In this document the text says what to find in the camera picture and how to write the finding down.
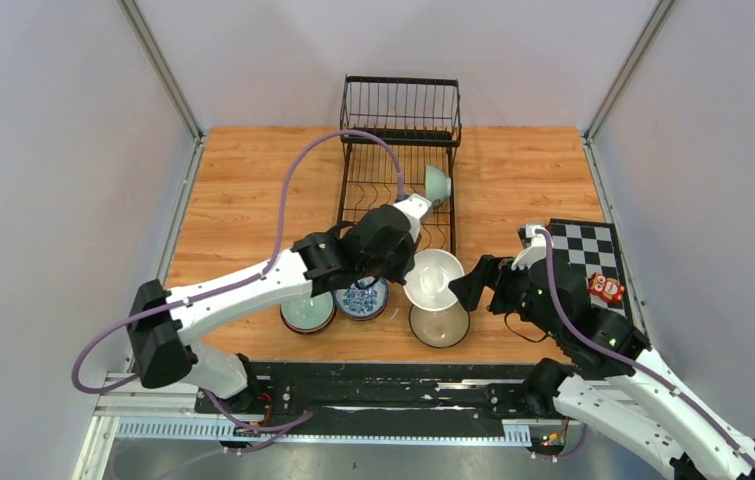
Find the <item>red object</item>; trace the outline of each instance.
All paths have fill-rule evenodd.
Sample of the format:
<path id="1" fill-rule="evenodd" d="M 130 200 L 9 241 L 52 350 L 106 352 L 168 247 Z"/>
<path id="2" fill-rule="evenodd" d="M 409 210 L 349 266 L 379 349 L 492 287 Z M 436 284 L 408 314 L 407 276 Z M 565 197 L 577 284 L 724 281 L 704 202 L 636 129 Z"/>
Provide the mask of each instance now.
<path id="1" fill-rule="evenodd" d="M 624 287 L 615 278 L 607 278 L 601 273 L 594 273 L 589 279 L 589 293 L 607 304 L 621 303 Z"/>

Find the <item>black and white checkered pattern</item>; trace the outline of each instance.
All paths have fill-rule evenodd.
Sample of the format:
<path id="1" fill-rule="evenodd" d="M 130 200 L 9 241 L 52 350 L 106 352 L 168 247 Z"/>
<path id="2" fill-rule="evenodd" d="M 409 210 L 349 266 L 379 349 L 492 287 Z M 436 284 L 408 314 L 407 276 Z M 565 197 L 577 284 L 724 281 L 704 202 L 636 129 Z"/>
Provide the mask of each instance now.
<path id="1" fill-rule="evenodd" d="M 587 285 L 589 277 L 600 272 L 607 278 L 618 280 L 627 291 L 618 238 L 612 224 L 551 219 L 548 229 L 554 238 L 554 257 L 583 267 L 586 270 Z M 590 297 L 593 304 L 607 307 L 633 320 L 627 295 L 621 304 L 614 307 L 608 307 L 594 295 Z"/>

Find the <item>blue and white bowl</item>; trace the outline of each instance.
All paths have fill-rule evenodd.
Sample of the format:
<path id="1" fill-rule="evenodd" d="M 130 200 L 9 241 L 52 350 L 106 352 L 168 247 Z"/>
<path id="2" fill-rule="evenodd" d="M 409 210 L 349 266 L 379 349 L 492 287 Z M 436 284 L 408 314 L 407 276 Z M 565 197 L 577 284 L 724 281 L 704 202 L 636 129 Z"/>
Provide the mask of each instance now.
<path id="1" fill-rule="evenodd" d="M 350 288 L 333 292 L 336 308 L 348 317 L 360 321 L 371 320 L 380 315 L 389 302 L 389 282 L 385 278 L 374 282 L 374 277 L 365 277 L 356 283 L 358 287 L 351 285 Z"/>

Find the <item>wire basket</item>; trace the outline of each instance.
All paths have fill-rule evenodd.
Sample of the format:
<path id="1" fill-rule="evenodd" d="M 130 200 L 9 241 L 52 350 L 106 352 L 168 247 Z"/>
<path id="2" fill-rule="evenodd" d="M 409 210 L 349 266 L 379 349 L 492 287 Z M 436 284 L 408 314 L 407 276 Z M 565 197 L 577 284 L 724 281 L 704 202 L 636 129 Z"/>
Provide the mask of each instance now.
<path id="1" fill-rule="evenodd" d="M 345 79 L 341 128 L 372 133 L 393 145 L 401 160 L 408 193 L 425 194 L 426 165 L 453 180 L 456 150 L 462 138 L 459 83 L 456 80 L 353 77 Z M 385 149 L 370 140 L 342 137 L 345 173 L 338 221 L 359 222 L 370 210 L 393 203 L 395 168 Z M 425 219 L 418 249 L 456 254 L 454 197 Z"/>

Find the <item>wooden tabletop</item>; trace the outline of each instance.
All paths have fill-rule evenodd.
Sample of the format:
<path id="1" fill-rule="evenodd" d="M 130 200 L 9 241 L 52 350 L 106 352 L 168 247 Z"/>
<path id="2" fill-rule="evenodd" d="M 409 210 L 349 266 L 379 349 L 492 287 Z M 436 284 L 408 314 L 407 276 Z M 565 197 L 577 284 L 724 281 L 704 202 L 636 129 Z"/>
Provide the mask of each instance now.
<path id="1" fill-rule="evenodd" d="M 328 128 L 212 129 L 168 277 L 169 286 L 203 282 L 266 260 L 271 254 L 281 183 L 292 160 Z M 316 148 L 297 169 L 286 203 L 284 248 L 336 223 L 344 157 L 338 139 Z M 551 218 L 603 221 L 574 128 L 465 127 L 454 164 L 457 257 L 466 272 L 483 254 L 515 255 L 516 228 Z M 298 335 L 278 308 L 254 313 L 205 341 L 252 360 L 535 363 L 567 360 L 556 344 L 528 343 L 485 311 L 486 291 L 459 345 L 439 350 L 410 332 L 409 301 L 392 285 L 389 304 L 370 322 L 339 313 L 315 335 Z M 518 332 L 538 338 L 510 317 Z"/>

